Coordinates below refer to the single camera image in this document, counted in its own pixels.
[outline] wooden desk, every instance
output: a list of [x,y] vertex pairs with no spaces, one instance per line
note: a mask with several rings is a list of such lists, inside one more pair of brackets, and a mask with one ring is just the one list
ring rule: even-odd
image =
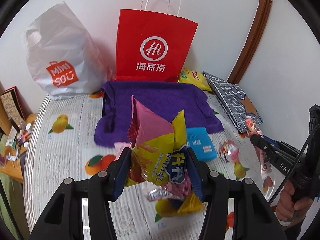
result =
[[[33,125],[37,114],[31,114],[27,117],[26,123],[31,123]],[[20,155],[25,152],[26,149],[24,147],[21,147]],[[21,172],[21,166],[20,166],[20,158],[18,158],[17,161],[7,161],[6,165],[3,168],[0,168],[0,172],[4,173],[11,178],[17,180],[18,182],[23,184],[23,177]]]

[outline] metal bolt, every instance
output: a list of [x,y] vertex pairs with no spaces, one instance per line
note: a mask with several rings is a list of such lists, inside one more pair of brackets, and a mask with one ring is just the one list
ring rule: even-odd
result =
[[245,182],[246,184],[252,184],[252,183],[253,183],[253,180],[250,179],[250,178],[245,178],[245,179],[244,179],[244,182]]
[[72,179],[71,178],[66,178],[66,179],[64,179],[64,181],[63,181],[63,183],[64,184],[70,184],[72,182]]
[[216,172],[216,171],[210,171],[209,174],[210,174],[211,177],[218,177],[219,176],[219,173]]
[[107,174],[108,174],[108,173],[107,173],[106,171],[100,171],[100,172],[98,173],[98,176],[99,176],[100,178],[103,178],[103,177],[105,177]]

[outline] blue tissue pack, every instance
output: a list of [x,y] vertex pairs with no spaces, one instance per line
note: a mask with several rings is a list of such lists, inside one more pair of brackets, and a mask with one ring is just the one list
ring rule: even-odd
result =
[[193,149],[199,161],[210,161],[217,157],[205,127],[187,128],[187,146]]

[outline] human hand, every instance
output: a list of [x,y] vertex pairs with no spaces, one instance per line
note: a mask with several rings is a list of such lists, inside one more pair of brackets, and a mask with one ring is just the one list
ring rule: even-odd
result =
[[293,203],[291,197],[293,196],[294,191],[292,182],[288,180],[286,184],[284,184],[284,189],[280,193],[280,199],[276,208],[277,218],[282,221],[287,221],[287,219],[292,218],[293,213],[296,210],[299,210],[297,217],[294,218],[290,226],[302,221],[313,203],[313,200],[308,197],[304,197],[296,203]]

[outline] wall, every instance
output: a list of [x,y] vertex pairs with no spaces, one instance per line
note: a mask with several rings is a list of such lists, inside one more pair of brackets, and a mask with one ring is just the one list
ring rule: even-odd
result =
[[[308,110],[320,105],[319,62],[320,45],[306,22],[287,0],[274,0],[263,37],[240,82],[264,119],[264,134],[301,149],[308,137]],[[315,202],[301,234],[319,207]]]
[[[140,8],[141,0],[30,0],[0,38],[0,83],[17,86],[28,112],[37,112],[45,93],[33,82],[21,36],[41,13],[65,1],[92,35],[112,68],[121,8]],[[182,0],[180,16],[199,23],[185,66],[227,78],[244,45],[259,0]],[[150,0],[149,10],[165,12],[167,0]],[[176,14],[178,0],[171,0]]]

